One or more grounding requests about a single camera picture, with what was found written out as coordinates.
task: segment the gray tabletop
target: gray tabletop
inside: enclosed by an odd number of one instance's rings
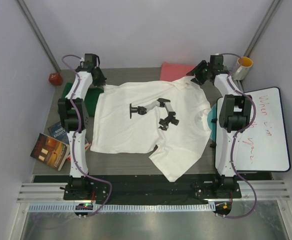
[[[160,78],[160,67],[147,68],[108,68],[103,69],[107,84],[121,85],[126,82],[149,82],[158,81]],[[63,84],[56,88],[49,115],[47,118],[44,133],[49,135],[48,127],[60,121],[58,115],[58,99],[62,96],[65,84],[74,82],[75,74],[70,70],[61,71]],[[210,82],[206,82],[202,89],[210,105],[213,106],[216,100],[221,97],[220,92]],[[94,118],[89,118],[86,138],[92,141]],[[212,140],[209,140],[201,158],[186,172],[186,174],[208,174],[215,173],[215,151],[210,148]],[[107,154],[87,150],[86,162],[91,175],[152,175],[162,174],[153,162],[149,159],[152,153],[118,153]],[[66,161],[60,171],[56,171],[45,164],[36,161],[34,175],[68,175],[71,164]]]

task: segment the pink towel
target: pink towel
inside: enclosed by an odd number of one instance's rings
[[[164,62],[161,65],[159,80],[172,82],[185,77],[188,72],[195,68],[195,65],[175,64]]]

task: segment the white t-shirt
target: white t-shirt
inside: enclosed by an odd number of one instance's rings
[[[210,103],[191,79],[106,85],[96,106],[90,150],[145,154],[157,145],[149,158],[170,182],[176,181],[202,156],[211,134],[207,123]],[[167,131],[159,129],[160,119],[168,116],[164,107],[145,115],[132,113],[130,119],[130,104],[142,107],[158,98],[170,100],[178,125],[170,123]]]

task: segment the teal object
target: teal object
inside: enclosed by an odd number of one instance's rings
[[[211,111],[208,113],[207,116],[207,123],[211,130],[210,139],[216,142],[216,123],[212,123],[212,119],[217,118],[217,107],[216,104],[212,106]]]

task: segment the book cover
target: book cover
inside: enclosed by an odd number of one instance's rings
[[[40,133],[30,156],[60,171],[70,153],[70,147],[62,141]]]
[[[67,133],[66,130],[62,127],[61,122],[57,122],[54,125],[50,126],[48,128],[49,134],[54,138],[57,139],[67,145],[70,144],[70,142],[68,141],[68,137],[67,137]],[[87,151],[87,149],[91,146],[91,144],[87,141],[87,139],[85,138],[85,151]],[[70,161],[71,160],[71,155],[69,154],[67,156],[67,160]]]

